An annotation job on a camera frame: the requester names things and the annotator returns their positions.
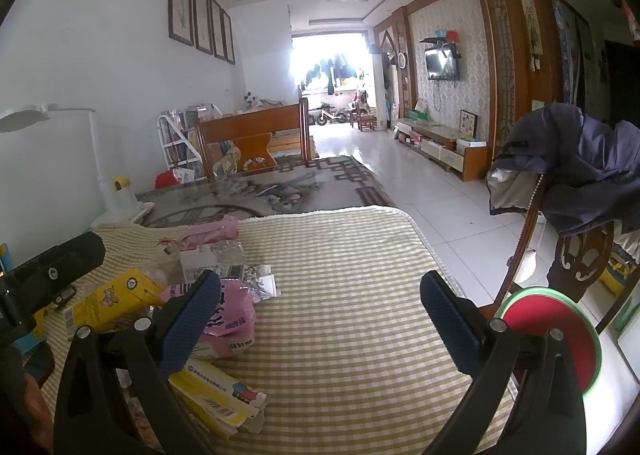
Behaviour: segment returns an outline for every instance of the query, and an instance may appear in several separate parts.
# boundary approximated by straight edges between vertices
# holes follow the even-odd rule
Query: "dark blue jacket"
[[[551,103],[513,125],[490,172],[498,169],[547,174],[542,212],[561,237],[611,220],[623,233],[640,229],[640,129],[629,122],[610,128]]]

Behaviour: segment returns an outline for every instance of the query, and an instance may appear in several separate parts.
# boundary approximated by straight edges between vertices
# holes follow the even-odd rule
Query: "wooden chair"
[[[546,177],[541,175],[531,198],[531,204],[527,211],[527,217],[520,232],[520,238],[516,246],[513,260],[504,277],[504,281],[495,296],[494,302],[484,305],[480,308],[482,314],[491,318],[504,301],[508,293],[515,293],[522,288],[514,283],[514,279],[524,253],[529,247],[529,242],[538,220],[538,212],[542,206],[542,200],[545,195]],[[546,279],[551,289],[556,289],[570,297],[574,302],[580,301],[587,288],[597,279],[606,269],[607,262],[611,255],[613,246],[613,223],[609,222],[598,228],[590,229],[577,235],[569,237],[559,237],[556,242],[556,254],[551,264]],[[631,295],[640,278],[640,269],[635,272],[626,281],[625,289],[622,294],[616,298],[614,304],[609,308],[604,317],[596,325],[596,332],[600,334],[607,325],[611,323],[620,308]]]
[[[363,128],[369,127],[370,130],[376,130],[378,125],[378,119],[373,114],[369,114],[367,111],[367,105],[360,103],[359,101],[350,102],[351,108],[350,122],[351,128],[353,128],[354,122],[358,124],[358,130],[363,131]]]
[[[207,122],[196,122],[196,136],[202,151],[205,175],[208,178],[213,177],[213,165],[206,153],[209,143],[233,141],[240,150],[238,171],[258,170],[276,164],[267,150],[271,141],[271,133],[292,128],[300,129],[300,156],[303,161],[309,161],[311,149],[308,112],[308,99],[300,98],[297,105],[238,114]]]

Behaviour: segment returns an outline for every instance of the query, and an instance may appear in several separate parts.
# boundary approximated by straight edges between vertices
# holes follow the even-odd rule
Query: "jacket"
[[[486,180],[492,215],[526,212],[547,174],[542,212],[561,237],[620,220],[640,229],[640,129],[615,128],[575,106],[551,103],[513,125]]]

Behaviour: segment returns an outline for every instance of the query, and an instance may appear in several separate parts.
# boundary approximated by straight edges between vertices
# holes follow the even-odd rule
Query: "pink bag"
[[[225,215],[221,221],[209,222],[200,226],[193,226],[182,238],[181,249],[203,244],[212,244],[221,240],[234,240],[238,238],[238,217]]]
[[[254,343],[256,317],[251,290],[237,278],[223,278],[221,282],[220,304],[198,341],[211,345],[216,356],[210,357],[232,356]],[[172,285],[161,292],[160,298],[168,301],[172,297],[182,296],[190,287],[190,283]]]

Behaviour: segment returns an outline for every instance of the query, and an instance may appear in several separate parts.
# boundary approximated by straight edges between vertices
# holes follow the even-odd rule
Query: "lamp head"
[[[0,112],[0,132],[13,132],[48,119],[48,104],[43,104],[39,107],[26,105],[20,109],[8,109]]]

